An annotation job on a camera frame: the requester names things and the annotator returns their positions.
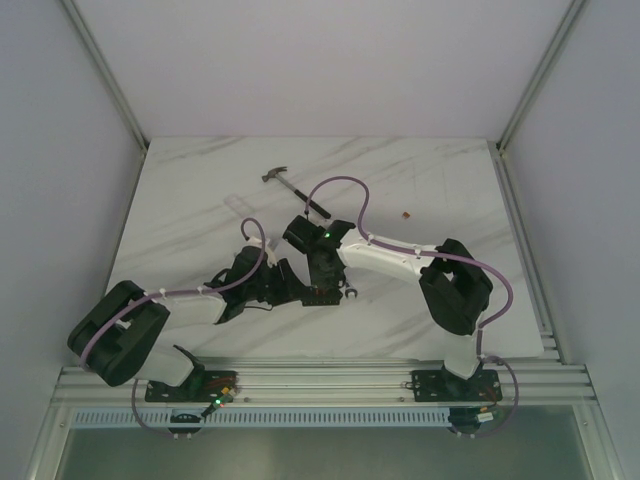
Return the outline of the black fuse box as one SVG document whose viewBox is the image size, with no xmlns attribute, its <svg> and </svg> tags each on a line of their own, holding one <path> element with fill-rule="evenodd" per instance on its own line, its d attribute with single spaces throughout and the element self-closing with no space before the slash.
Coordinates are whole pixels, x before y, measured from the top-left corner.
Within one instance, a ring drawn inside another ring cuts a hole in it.
<svg viewBox="0 0 640 480">
<path fill-rule="evenodd" d="M 303 307 L 337 306 L 343 294 L 339 288 L 319 288 L 307 286 L 301 290 L 300 302 Z"/>
</svg>

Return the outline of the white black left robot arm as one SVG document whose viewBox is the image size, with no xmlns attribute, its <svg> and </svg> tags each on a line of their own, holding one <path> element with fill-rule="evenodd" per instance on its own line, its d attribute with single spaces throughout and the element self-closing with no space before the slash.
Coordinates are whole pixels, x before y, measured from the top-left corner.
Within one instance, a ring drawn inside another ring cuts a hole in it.
<svg viewBox="0 0 640 480">
<path fill-rule="evenodd" d="M 230 267 L 196 289 L 147 293 L 123 280 L 73 328 L 67 346 L 111 387 L 142 379 L 168 385 L 182 402 L 195 401 L 204 390 L 204 367 L 186 341 L 175 338 L 177 330 L 227 323 L 257 303 L 315 306 L 323 300 L 317 283 L 304 284 L 287 260 L 272 261 L 269 254 L 252 238 Z"/>
</svg>

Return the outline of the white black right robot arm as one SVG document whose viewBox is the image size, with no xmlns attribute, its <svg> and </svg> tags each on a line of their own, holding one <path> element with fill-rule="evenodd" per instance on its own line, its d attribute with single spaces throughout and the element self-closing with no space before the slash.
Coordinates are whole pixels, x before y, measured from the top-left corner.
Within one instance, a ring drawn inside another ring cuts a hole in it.
<svg viewBox="0 0 640 480">
<path fill-rule="evenodd" d="M 416 285 L 431 319 L 445 331 L 443 367 L 435 385 L 455 400 L 479 389 L 482 371 L 476 353 L 476 327 L 489 306 L 493 284 L 464 245 L 448 239 L 424 256 L 421 246 L 392 243 L 364 234 L 354 223 L 328 227 L 297 216 L 283 239 L 307 259 L 311 285 L 323 292 L 346 283 L 347 269 L 363 269 Z"/>
</svg>

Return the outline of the clear plastic fuse box cover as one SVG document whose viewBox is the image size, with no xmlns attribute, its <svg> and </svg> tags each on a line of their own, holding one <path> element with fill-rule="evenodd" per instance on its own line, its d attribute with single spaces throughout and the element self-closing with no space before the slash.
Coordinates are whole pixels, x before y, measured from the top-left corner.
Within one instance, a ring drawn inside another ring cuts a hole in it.
<svg viewBox="0 0 640 480">
<path fill-rule="evenodd" d="M 253 214 L 253 207 L 245 199 L 237 194 L 231 194 L 224 198 L 224 204 L 238 217 L 245 218 Z"/>
</svg>

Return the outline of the aluminium front rail base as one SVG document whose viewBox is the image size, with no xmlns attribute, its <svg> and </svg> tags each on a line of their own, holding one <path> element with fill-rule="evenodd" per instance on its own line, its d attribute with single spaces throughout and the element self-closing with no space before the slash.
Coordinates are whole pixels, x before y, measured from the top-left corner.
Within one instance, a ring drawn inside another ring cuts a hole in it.
<svg viewBox="0 0 640 480">
<path fill-rule="evenodd" d="M 236 407 L 373 407 L 414 402 L 408 389 L 414 370 L 438 370 L 439 362 L 402 359 L 215 359 L 208 370 L 237 373 Z M 513 361 L 509 374 L 496 370 L 505 405 L 514 398 L 522 406 L 595 405 L 597 395 L 587 368 L 554 360 Z M 59 374 L 52 406 L 116 406 L 129 404 L 132 384 L 107 386 L 97 375 L 77 367 Z"/>
</svg>

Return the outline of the aluminium frame post left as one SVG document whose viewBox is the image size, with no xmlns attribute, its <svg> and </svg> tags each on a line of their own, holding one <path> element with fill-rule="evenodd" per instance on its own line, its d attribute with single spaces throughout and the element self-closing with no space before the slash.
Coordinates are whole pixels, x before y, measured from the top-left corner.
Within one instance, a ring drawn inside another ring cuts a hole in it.
<svg viewBox="0 0 640 480">
<path fill-rule="evenodd" d="M 89 27 L 89 24 L 81 13 L 77 2 L 73 0 L 61 0 L 59 1 L 59 4 L 66 18 L 69 20 L 71 27 L 77 35 L 85 52 L 89 56 L 89 59 L 99 77 L 99 80 L 106 89 L 106 92 L 111 99 L 115 109 L 117 110 L 124 126 L 130 133 L 139 149 L 143 153 L 146 153 L 148 151 L 150 141 L 143 133 L 140 123 L 137 120 L 130 106 L 130 103 L 126 99 L 126 96 L 121 89 L 115 75 L 113 74 L 106 57 L 102 53 L 101 48 Z"/>
</svg>

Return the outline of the aluminium frame rail right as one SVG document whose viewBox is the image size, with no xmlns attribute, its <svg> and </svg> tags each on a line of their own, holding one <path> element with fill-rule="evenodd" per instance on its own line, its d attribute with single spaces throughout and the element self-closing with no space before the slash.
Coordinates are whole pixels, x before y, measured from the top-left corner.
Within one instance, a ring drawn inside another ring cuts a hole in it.
<svg viewBox="0 0 640 480">
<path fill-rule="evenodd" d="M 516 137 L 589 4 L 589 0 L 572 0 L 569 2 L 513 113 L 496 142 L 496 148 L 500 153 L 505 152 Z"/>
</svg>

